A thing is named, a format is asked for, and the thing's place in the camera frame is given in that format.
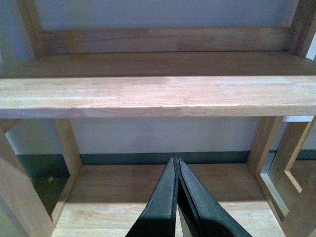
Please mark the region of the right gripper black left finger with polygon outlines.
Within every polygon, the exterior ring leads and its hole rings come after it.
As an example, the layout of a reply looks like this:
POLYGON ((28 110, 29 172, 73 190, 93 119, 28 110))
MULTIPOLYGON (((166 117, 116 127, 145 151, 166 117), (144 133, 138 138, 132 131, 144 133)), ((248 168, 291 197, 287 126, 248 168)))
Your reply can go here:
POLYGON ((175 236, 178 174, 174 159, 166 165, 145 209, 133 224, 128 237, 175 236))

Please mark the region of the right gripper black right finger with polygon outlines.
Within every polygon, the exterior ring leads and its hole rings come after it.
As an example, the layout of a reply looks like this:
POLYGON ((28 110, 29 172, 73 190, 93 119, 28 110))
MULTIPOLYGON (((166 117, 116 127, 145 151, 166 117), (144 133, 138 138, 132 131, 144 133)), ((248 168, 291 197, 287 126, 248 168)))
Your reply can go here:
POLYGON ((177 158, 177 203, 194 237, 249 237, 244 229, 214 198, 198 177, 177 158))

